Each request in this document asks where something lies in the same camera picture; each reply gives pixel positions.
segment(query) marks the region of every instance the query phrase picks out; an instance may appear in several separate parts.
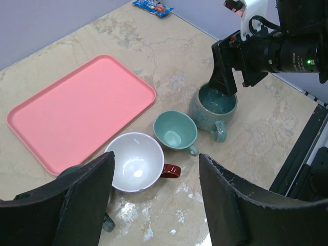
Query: cup rim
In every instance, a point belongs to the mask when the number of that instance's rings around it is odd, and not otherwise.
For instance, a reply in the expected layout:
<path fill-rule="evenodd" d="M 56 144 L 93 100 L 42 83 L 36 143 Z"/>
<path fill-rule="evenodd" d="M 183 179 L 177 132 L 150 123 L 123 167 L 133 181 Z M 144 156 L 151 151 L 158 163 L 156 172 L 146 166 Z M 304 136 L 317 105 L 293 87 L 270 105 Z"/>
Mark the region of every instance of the cup rim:
<path fill-rule="evenodd" d="M 158 118 L 159 118 L 162 114 L 165 114 L 165 113 L 168 113 L 168 112 L 178 112 L 179 114 L 182 114 L 182 115 L 186 116 L 186 117 L 187 117 L 187 118 L 193 123 L 193 126 L 194 126 L 194 128 L 195 128 L 196 135 L 195 135 L 195 138 L 194 138 L 194 140 L 192 141 L 191 144 L 186 145 L 185 147 L 173 147 L 173 146 L 170 146 L 170 145 L 167 145 L 166 143 L 164 143 L 164 142 L 163 142 L 162 140 L 160 140 L 160 138 L 157 136 L 157 134 L 156 134 L 156 132 L 155 132 L 155 124 L 156 124 Z M 179 111 L 179 110 L 166 110 L 166 111 L 161 112 L 161 113 L 156 117 L 156 119 L 155 119 L 155 121 L 154 121 L 154 124 L 153 124 L 153 132 L 154 132 L 156 138 L 158 139 L 158 141 L 160 141 L 160 142 L 161 142 L 163 145 L 165 145 L 166 147 L 171 148 L 171 149 L 175 149 L 175 150 L 184 150 L 184 149 L 189 148 L 190 146 L 192 146 L 192 145 L 194 144 L 194 142 L 197 140 L 197 137 L 198 137 L 198 129 L 197 129 L 197 126 L 196 126 L 196 123 L 194 122 L 194 120 L 193 120 L 190 116 L 188 116 L 187 114 L 185 114 L 185 113 L 183 113 L 183 112 L 181 112 L 181 111 Z"/>
<path fill-rule="evenodd" d="M 202 84 L 202 85 L 197 89 L 197 93 L 196 93 L 196 95 L 197 95 L 197 96 L 196 96 L 196 100 L 197 100 L 197 102 L 200 104 L 200 106 L 201 106 L 204 110 L 206 110 L 207 112 L 209 112 L 209 113 L 211 113 L 211 114 L 214 114 L 214 115 L 221 115 L 221 116 L 228 115 L 228 114 L 230 114 L 231 112 L 233 112 L 234 110 L 236 110 L 236 108 L 237 108 L 237 104 L 238 104 L 238 99 L 237 99 L 237 95 L 236 95 L 236 94 L 234 94 L 234 97 L 235 97 L 235 99 L 236 99 L 235 106 L 234 106 L 234 108 L 233 108 L 232 110 L 230 110 L 228 113 L 224 113 L 224 114 L 216 114 L 216 113 L 214 113 L 214 112 L 208 110 L 207 108 L 205 108 L 205 107 L 203 106 L 203 104 L 201 103 L 201 101 L 199 100 L 199 91 L 200 91 L 201 88 L 203 88 L 203 86 L 205 86 L 205 85 L 207 85 L 207 84 L 208 84 L 208 82 Z"/>
<path fill-rule="evenodd" d="M 158 179 L 160 178 L 161 174 L 162 174 L 162 171 L 164 169 L 164 164 L 165 164 L 165 157 L 164 157 L 164 152 L 163 152 L 163 149 L 162 147 L 159 145 L 159 143 L 152 137 L 152 136 L 149 136 L 148 134 L 146 133 L 142 133 L 142 132 L 128 132 L 128 133 L 124 133 L 116 138 L 114 138 L 106 147 L 105 149 L 105 152 L 109 152 L 109 147 L 118 139 L 122 138 L 122 137 L 125 137 L 125 136 L 128 136 L 128 135 L 142 135 L 142 136 L 145 136 L 147 137 L 150 141 L 154 142 L 154 144 L 159 148 L 160 150 L 160 153 L 161 153 L 161 157 L 162 157 L 162 163 L 161 163 L 161 169 L 158 173 L 158 175 L 156 176 L 156 179 L 151 182 L 151 184 L 147 185 L 146 187 L 143 187 L 141 189 L 138 189 L 138 190 L 126 190 L 126 189 L 122 189 L 122 188 L 118 188 L 114 183 L 112 183 L 112 187 L 114 187 L 115 189 L 117 190 L 120 190 L 120 191 L 123 191 L 123 192 L 129 192 L 129 193 L 132 193 L 132 192 L 140 192 L 140 191 L 143 191 L 145 189 L 148 189 L 150 186 L 152 186 L 156 181 L 158 181 Z"/>

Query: cup handle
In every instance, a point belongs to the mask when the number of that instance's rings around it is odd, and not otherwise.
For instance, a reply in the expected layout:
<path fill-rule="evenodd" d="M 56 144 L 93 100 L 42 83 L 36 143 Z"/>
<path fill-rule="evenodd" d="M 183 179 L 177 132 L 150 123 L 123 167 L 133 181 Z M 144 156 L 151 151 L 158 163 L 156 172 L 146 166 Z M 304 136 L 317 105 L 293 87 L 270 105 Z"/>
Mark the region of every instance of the cup handle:
<path fill-rule="evenodd" d="M 172 164 L 164 164 L 161 178 L 178 178 L 181 175 L 181 168 Z"/>
<path fill-rule="evenodd" d="M 115 222 L 109 217 L 107 213 L 105 213 L 104 222 L 102 223 L 102 229 L 106 232 L 111 232 L 115 228 Z"/>
<path fill-rule="evenodd" d="M 216 130 L 211 132 L 212 137 L 217 142 L 224 142 L 227 138 L 227 129 L 222 120 L 218 120 L 215 122 Z"/>
<path fill-rule="evenodd" d="M 191 145 L 189 148 L 186 148 L 186 151 L 191 156 L 198 156 L 199 155 L 199 149 L 194 145 Z"/>

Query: camera lens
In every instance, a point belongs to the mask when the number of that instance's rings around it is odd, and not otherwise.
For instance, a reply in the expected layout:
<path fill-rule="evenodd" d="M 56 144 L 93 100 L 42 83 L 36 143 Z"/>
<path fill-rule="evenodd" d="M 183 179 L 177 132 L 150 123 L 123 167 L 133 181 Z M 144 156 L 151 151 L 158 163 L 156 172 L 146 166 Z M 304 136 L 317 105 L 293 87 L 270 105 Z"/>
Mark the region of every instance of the camera lens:
<path fill-rule="evenodd" d="M 249 49 L 249 61 L 259 72 L 319 73 L 319 38 L 315 35 L 260 40 Z"/>

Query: gray wall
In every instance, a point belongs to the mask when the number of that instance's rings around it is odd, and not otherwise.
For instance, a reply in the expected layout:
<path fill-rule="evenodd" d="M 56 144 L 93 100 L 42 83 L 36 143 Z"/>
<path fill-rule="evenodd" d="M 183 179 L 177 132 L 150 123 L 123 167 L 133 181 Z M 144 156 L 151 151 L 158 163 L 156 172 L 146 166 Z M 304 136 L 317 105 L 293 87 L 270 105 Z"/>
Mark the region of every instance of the gray wall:
<path fill-rule="evenodd" d="M 0 0 L 0 70 L 129 0 Z"/>
<path fill-rule="evenodd" d="M 240 29 L 240 17 L 223 6 L 224 0 L 206 0 L 201 3 L 196 0 L 161 2 L 174 7 L 173 13 L 216 39 L 225 38 Z M 279 24 L 275 6 L 276 1 L 269 0 L 267 19 Z M 328 82 L 320 84 L 317 74 L 280 73 L 277 76 L 328 103 Z"/>

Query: teal cup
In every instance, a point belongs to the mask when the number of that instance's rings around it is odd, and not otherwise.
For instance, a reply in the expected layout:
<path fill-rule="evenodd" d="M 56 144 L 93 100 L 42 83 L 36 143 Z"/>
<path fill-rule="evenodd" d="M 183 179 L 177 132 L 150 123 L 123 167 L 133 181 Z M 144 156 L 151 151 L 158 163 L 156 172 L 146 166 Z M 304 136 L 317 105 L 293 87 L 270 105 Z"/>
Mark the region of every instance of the teal cup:
<path fill-rule="evenodd" d="M 194 93 L 189 104 L 189 115 L 198 128 L 211 133 L 216 142 L 227 138 L 227 125 L 237 108 L 237 96 L 226 96 L 206 83 Z"/>
<path fill-rule="evenodd" d="M 199 155 L 199 149 L 194 146 L 197 127 L 186 114 L 177 110 L 165 111 L 156 118 L 153 130 L 157 139 L 167 148 L 184 150 L 192 156 Z"/>

